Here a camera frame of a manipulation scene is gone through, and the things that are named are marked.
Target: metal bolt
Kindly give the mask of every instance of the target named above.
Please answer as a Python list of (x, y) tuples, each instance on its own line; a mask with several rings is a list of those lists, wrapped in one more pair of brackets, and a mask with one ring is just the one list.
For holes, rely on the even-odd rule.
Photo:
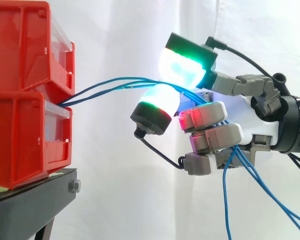
[(81, 189), (81, 181), (79, 179), (73, 180), (71, 185), (71, 192), (79, 193)]

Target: white fabric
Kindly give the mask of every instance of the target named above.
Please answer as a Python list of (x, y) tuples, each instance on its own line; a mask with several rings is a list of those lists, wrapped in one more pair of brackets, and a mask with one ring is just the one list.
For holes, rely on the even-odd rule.
[[(300, 0), (49, 2), (75, 43), (77, 92), (116, 77), (158, 79), (161, 50), (177, 32), (198, 44), (208, 36), (227, 42), (269, 72), (286, 74), (290, 91), (300, 96)], [(219, 53), (216, 70), (232, 76), (258, 73), (226, 52)], [(222, 171), (188, 176), (133, 136), (130, 114), (144, 92), (120, 90), (73, 107), (71, 167), (78, 168), (82, 188), (55, 218), (52, 240), (227, 239)], [(163, 136), (147, 140), (172, 159), (191, 151), (175, 120)], [(256, 168), (300, 215), (300, 171), (288, 157), (260, 152)], [(299, 230), (244, 169), (228, 171), (227, 189), (232, 239), (300, 239)]]

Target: blue wire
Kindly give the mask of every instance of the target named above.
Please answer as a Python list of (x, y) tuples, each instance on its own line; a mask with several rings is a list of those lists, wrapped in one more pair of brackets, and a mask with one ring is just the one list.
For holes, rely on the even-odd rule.
[(292, 220), (292, 222), (297, 226), (297, 228), (300, 230), (300, 225), (296, 222), (296, 220), (293, 218), (297, 218), (300, 221), (300, 217), (290, 211), (288, 208), (286, 208), (274, 195), (273, 193), (269, 190), (269, 188), (266, 186), (266, 184), (262, 181), (260, 175), (258, 174), (257, 170), (254, 168), (254, 166), (247, 160), (245, 155), (242, 153), (240, 149), (238, 149), (238, 153), (236, 153), (236, 156), (244, 166), (244, 168), (250, 173), (250, 175), (257, 181), (257, 183), (262, 187), (262, 189), (282, 208), (282, 210), (288, 215), (288, 217)]
[[(111, 83), (111, 82), (114, 82), (114, 81), (121, 81), (121, 80), (141, 80), (142, 83), (166, 84), (166, 85), (169, 85), (169, 86), (173, 87), (173, 88), (174, 88), (175, 90), (177, 90), (179, 93), (184, 93), (184, 95), (187, 96), (187, 97), (188, 97), (188, 96), (191, 96), (191, 100), (192, 100), (193, 102), (195, 102), (197, 105), (207, 103), (203, 98), (199, 97), (199, 96), (196, 95), (194, 92), (192, 92), (192, 91), (190, 91), (190, 90), (188, 90), (188, 89), (185, 89), (185, 88), (183, 88), (183, 87), (180, 87), (180, 86), (178, 86), (178, 85), (175, 85), (175, 84), (172, 84), (172, 83), (168, 83), (168, 82), (164, 82), (164, 81), (155, 81), (155, 80), (152, 80), (152, 79), (149, 79), (149, 78), (146, 78), (146, 77), (135, 77), (135, 76), (129, 76), (129, 77), (128, 77), (128, 76), (127, 76), (127, 77), (117, 77), (117, 78), (113, 78), (113, 79), (110, 79), (110, 80), (103, 81), (103, 82), (97, 83), (97, 84), (95, 84), (95, 85), (92, 85), (92, 86), (90, 86), (90, 87), (88, 87), (88, 88), (82, 90), (81, 92), (78, 92), (78, 93), (76, 93), (75, 95), (73, 95), (73, 96), (67, 98), (66, 100), (60, 102), (58, 105), (59, 105), (60, 107), (66, 107), (66, 105), (64, 105), (65, 102), (67, 102), (67, 101), (69, 101), (69, 100), (71, 100), (71, 99), (73, 99), (73, 98), (75, 98), (75, 97), (77, 97), (77, 96), (79, 96), (79, 95), (81, 95), (81, 94), (83, 94), (83, 93), (85, 93), (85, 92), (91, 90), (91, 89), (94, 89), (94, 88), (96, 88), (96, 87), (98, 87), (98, 86), (101, 86), (101, 85), (104, 85), (104, 84), (108, 84), (108, 83)], [(73, 102), (71, 102), (71, 103), (74, 103), (74, 102), (75, 102), (74, 104), (78, 104), (78, 103), (82, 103), (82, 102), (83, 102), (83, 101), (80, 101), (80, 100), (78, 100), (78, 101), (73, 101)]]
[[(110, 80), (98, 83), (98, 84), (94, 85), (94, 87), (103, 85), (105, 83), (109, 83), (109, 81)], [(193, 102), (195, 102), (197, 105), (201, 105), (201, 104), (207, 103), (203, 98), (199, 97), (194, 92), (192, 92), (192, 91), (190, 91), (188, 89), (185, 89), (183, 87), (180, 87), (180, 86), (177, 86), (177, 85), (174, 85), (174, 84), (171, 84), (171, 83), (162, 82), (162, 81), (154, 81), (154, 80), (149, 79), (149, 80), (139, 80), (139, 81), (128, 82), (128, 83), (125, 83), (125, 84), (122, 84), (122, 85), (119, 85), (119, 86), (116, 86), (116, 87), (113, 87), (113, 88), (110, 88), (110, 89), (107, 89), (107, 90), (103, 90), (103, 91), (97, 92), (97, 93), (95, 93), (95, 94), (93, 94), (93, 95), (91, 95), (89, 97), (85, 97), (85, 98), (82, 98), (82, 99), (79, 99), (79, 100), (76, 100), (76, 101), (71, 101), (71, 102), (64, 103), (64, 102), (66, 102), (66, 101), (68, 101), (68, 100), (70, 100), (70, 99), (72, 99), (72, 98), (74, 98), (76, 96), (79, 96), (79, 95), (87, 92), (88, 90), (92, 89), (93, 86), (92, 87), (88, 87), (87, 89), (85, 89), (85, 90), (77, 93), (75, 96), (72, 96), (72, 97), (68, 98), (66, 101), (63, 101), (62, 103), (59, 103), (58, 105), (60, 107), (63, 107), (63, 108), (64, 107), (70, 107), (70, 106), (73, 106), (75, 104), (79, 104), (79, 103), (82, 103), (84, 101), (87, 101), (87, 100), (99, 97), (99, 96), (107, 94), (107, 93), (110, 93), (110, 92), (112, 92), (114, 90), (123, 89), (124, 87), (127, 87), (127, 86), (130, 86), (130, 88), (134, 88), (134, 86), (131, 86), (131, 85), (140, 84), (140, 83), (167, 84), (167, 85), (172, 86), (179, 93), (183, 93), (187, 98), (189, 98), (190, 100), (192, 100)], [(148, 85), (143, 85), (143, 87), (151, 87), (153, 85), (154, 84), (148, 84)]]
[(229, 164), (232, 162), (235, 154), (237, 153), (238, 145), (235, 146), (234, 151), (232, 152), (231, 156), (229, 157), (228, 161), (224, 166), (223, 175), (222, 175), (222, 184), (223, 184), (223, 198), (224, 198), (224, 213), (225, 213), (225, 227), (226, 232), (228, 234), (228, 239), (232, 240), (230, 227), (229, 227), (229, 214), (228, 214), (228, 198), (227, 198), (227, 186), (226, 186), (226, 173), (229, 167)]

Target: black cable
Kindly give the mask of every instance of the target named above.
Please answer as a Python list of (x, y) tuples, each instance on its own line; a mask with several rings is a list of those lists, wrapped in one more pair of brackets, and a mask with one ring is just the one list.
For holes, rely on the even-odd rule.
[(176, 164), (174, 161), (170, 160), (167, 156), (165, 156), (162, 152), (160, 152), (158, 149), (156, 149), (154, 146), (152, 146), (150, 143), (148, 143), (144, 138), (140, 138), (141, 142), (144, 143), (149, 149), (154, 151), (156, 154), (158, 154), (160, 157), (162, 157), (164, 160), (166, 160), (168, 163), (170, 163), (172, 166), (174, 166), (177, 169), (184, 169), (183, 159), (185, 157), (181, 156), (178, 159), (178, 164)]
[(293, 153), (289, 153), (288, 156), (300, 162), (300, 157), (294, 155)]
[(289, 158), (292, 160), (292, 162), (300, 169), (300, 164), (295, 160), (292, 156), (289, 156)]

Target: red plastic bin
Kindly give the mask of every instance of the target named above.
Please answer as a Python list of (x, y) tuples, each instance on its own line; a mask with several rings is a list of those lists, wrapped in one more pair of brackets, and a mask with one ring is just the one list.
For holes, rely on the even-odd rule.
[(40, 180), (71, 163), (72, 111), (39, 92), (0, 92), (0, 187)]
[(0, 0), (0, 91), (38, 91), (54, 104), (75, 93), (75, 45), (47, 2)]

